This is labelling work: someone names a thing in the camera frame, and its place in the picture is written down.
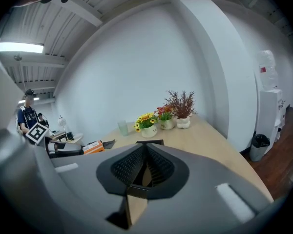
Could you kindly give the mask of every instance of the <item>white vase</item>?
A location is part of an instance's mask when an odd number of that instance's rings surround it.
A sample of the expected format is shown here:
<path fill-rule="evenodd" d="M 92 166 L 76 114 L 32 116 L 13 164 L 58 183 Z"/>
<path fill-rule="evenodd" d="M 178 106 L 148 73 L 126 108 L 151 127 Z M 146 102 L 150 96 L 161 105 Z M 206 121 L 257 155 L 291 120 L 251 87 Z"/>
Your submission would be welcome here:
<path fill-rule="evenodd" d="M 152 138 L 157 134 L 157 128 L 155 125 L 152 125 L 148 128 L 141 129 L 141 135 L 143 138 Z"/>
<path fill-rule="evenodd" d="M 160 125 L 161 125 L 161 129 L 170 130 L 174 128 L 175 123 L 173 119 L 171 118 L 169 120 L 160 120 Z"/>
<path fill-rule="evenodd" d="M 177 119 L 177 127 L 178 128 L 189 128 L 190 126 L 190 117 L 188 116 L 187 118 L 185 119 Z"/>

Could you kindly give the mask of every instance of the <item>black trash bag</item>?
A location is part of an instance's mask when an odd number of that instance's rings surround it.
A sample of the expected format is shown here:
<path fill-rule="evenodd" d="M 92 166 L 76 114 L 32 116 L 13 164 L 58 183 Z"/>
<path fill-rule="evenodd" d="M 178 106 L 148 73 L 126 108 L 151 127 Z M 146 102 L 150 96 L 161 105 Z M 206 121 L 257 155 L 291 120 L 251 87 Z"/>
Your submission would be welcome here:
<path fill-rule="evenodd" d="M 265 135 L 255 135 L 252 139 L 252 145 L 256 148 L 270 145 L 270 140 Z"/>

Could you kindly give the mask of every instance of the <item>wooden floor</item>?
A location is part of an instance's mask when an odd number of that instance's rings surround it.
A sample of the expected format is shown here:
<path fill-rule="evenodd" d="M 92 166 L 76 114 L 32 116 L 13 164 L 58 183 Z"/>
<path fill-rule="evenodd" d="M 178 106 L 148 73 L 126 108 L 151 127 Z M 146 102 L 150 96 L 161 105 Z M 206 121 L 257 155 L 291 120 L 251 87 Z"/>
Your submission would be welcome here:
<path fill-rule="evenodd" d="M 258 162 L 244 158 L 254 168 L 274 199 L 286 195 L 293 185 L 293 108 L 287 109 L 280 139 Z"/>

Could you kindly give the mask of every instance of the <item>ceiling light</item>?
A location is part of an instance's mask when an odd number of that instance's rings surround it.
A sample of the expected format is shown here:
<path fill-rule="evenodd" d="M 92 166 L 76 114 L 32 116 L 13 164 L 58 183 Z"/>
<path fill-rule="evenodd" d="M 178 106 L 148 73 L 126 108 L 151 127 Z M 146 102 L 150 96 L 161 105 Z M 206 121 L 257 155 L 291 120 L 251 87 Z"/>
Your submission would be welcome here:
<path fill-rule="evenodd" d="M 25 100 L 20 100 L 19 104 L 21 104 L 21 103 L 25 103 Z"/>
<path fill-rule="evenodd" d="M 2 51 L 42 53 L 43 45 L 18 42 L 0 42 L 0 52 Z"/>

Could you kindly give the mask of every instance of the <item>wooden table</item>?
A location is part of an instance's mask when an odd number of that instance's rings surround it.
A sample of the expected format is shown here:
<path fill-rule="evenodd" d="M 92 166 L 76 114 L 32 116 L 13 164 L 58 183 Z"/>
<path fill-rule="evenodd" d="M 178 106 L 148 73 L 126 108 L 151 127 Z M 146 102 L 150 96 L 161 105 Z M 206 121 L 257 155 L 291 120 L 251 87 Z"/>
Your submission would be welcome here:
<path fill-rule="evenodd" d="M 65 134 L 65 131 L 57 131 L 50 138 L 52 138 L 53 140 L 56 140 L 58 137 L 62 136 L 63 134 Z"/>
<path fill-rule="evenodd" d="M 178 129 L 175 127 L 171 130 L 162 130 L 157 125 L 158 133 L 150 138 L 150 140 L 163 139 L 165 146 L 203 155 L 219 161 L 252 183 L 269 201 L 273 202 L 271 194 L 254 169 L 220 133 L 197 115 L 193 115 L 190 121 L 191 125 L 188 129 Z M 115 144 L 112 148 L 115 149 L 134 144 L 138 140 L 147 140 L 141 136 L 141 133 L 135 132 L 133 123 L 128 124 L 128 131 L 128 136 L 122 136 L 119 129 L 115 129 L 109 135 L 105 136 L 102 141 L 115 139 Z"/>
<path fill-rule="evenodd" d="M 78 141 L 80 141 L 83 138 L 83 136 L 84 136 L 83 134 L 75 134 L 73 136 L 74 140 L 70 140 L 70 141 L 68 141 L 68 143 L 72 143 L 72 144 L 77 143 Z"/>

